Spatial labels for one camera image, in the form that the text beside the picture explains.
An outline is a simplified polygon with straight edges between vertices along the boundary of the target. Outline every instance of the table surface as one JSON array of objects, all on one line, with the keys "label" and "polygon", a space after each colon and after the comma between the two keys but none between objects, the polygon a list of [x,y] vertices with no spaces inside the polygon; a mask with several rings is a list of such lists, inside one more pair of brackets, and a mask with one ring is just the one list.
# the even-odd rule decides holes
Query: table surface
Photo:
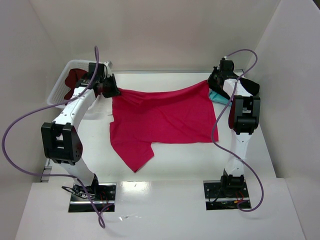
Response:
[{"label": "table surface", "polygon": [[[163,92],[182,89],[208,73],[117,74],[120,88]],[[264,201],[251,213],[206,210],[203,181],[219,180],[228,154],[212,143],[153,144],[155,157],[133,173],[110,146],[111,102],[100,99],[78,129],[83,159],[100,182],[117,184],[115,212],[103,214],[107,228],[98,225],[94,212],[68,213],[70,194],[61,185],[73,180],[51,177],[32,185],[17,240],[33,239],[295,239],[304,235],[286,181],[276,178],[266,143],[258,128],[248,146],[247,162],[264,185]],[[215,103],[216,115],[222,110]],[[220,144],[229,148],[228,112],[218,124]],[[54,164],[52,173],[64,173]],[[246,170],[251,204],[261,197],[257,180]]]}]

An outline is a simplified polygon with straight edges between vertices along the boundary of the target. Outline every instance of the white wall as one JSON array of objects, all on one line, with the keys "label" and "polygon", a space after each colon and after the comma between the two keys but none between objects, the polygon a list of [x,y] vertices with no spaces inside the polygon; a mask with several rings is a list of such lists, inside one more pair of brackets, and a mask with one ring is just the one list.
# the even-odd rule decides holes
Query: white wall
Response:
[{"label": "white wall", "polygon": [[261,84],[260,123],[308,240],[320,239],[320,10],[312,0],[282,0],[248,77]]},{"label": "white wall", "polygon": [[[0,135],[20,115],[46,105],[46,96],[64,65],[26,0],[0,0]],[[7,139],[8,154],[19,166],[41,172],[45,164],[40,127],[54,111],[18,124]],[[15,238],[34,179],[0,154],[0,238]]]},{"label": "white wall", "polygon": [[[211,70],[254,49],[279,0],[30,0],[65,61],[101,58],[115,70]],[[248,53],[234,57],[244,68]]]}]

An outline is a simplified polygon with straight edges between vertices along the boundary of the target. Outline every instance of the teal cloth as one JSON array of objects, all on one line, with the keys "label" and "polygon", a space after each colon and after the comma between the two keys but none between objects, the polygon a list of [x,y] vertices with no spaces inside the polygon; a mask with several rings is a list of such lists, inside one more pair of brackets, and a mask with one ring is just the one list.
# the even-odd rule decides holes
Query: teal cloth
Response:
[{"label": "teal cloth", "polygon": [[212,91],[212,90],[210,90],[210,92],[209,92],[209,98],[212,102],[221,103],[224,105],[226,105],[229,101],[225,97],[221,96],[219,93],[216,93],[215,91]]}]

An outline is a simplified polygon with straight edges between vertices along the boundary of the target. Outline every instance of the white floor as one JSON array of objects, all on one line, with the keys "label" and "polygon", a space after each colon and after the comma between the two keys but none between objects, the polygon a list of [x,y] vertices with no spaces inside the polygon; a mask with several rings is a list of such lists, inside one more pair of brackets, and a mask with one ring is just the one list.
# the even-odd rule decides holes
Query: white floor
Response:
[{"label": "white floor", "polygon": [[[172,91],[207,79],[208,73],[117,74],[120,88],[145,92]],[[33,239],[281,239],[304,235],[284,179],[276,178],[260,127],[248,146],[247,162],[261,177],[265,198],[254,212],[206,211],[204,180],[219,180],[228,154],[212,143],[153,144],[155,157],[133,173],[110,145],[110,100],[100,99],[81,122],[78,134],[83,159],[101,183],[117,183],[115,212],[68,213],[70,194],[61,185],[73,180],[51,177],[34,183],[21,219],[17,240]],[[216,115],[222,105],[215,103]],[[220,144],[230,147],[228,112],[218,124]],[[52,173],[63,173],[57,164]],[[257,180],[246,170],[251,204],[261,197]]]}]

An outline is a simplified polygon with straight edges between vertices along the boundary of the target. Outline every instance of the white laundry basket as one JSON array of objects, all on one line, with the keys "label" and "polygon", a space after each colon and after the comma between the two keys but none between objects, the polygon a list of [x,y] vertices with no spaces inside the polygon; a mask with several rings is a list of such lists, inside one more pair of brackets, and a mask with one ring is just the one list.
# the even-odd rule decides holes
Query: white laundry basket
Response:
[{"label": "white laundry basket", "polygon": [[[47,98],[46,102],[48,105],[58,104],[63,102],[65,99],[65,95],[70,91],[70,87],[65,85],[65,80],[69,75],[69,71],[71,69],[82,69],[85,71],[89,70],[89,63],[93,61],[88,60],[71,60],[69,61],[65,68],[63,69],[61,75],[56,81],[49,97]],[[59,105],[57,108],[64,109],[65,105]]]}]

